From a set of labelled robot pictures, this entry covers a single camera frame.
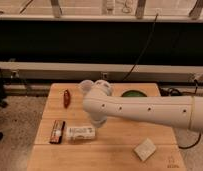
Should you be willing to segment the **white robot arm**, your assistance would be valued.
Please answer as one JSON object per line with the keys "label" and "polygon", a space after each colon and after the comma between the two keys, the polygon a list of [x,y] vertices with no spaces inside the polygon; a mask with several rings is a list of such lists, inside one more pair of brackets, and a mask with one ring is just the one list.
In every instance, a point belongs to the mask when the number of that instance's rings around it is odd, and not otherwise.
{"label": "white robot arm", "polygon": [[203,97],[117,97],[105,80],[97,80],[83,98],[91,123],[101,127],[108,116],[203,133]]}

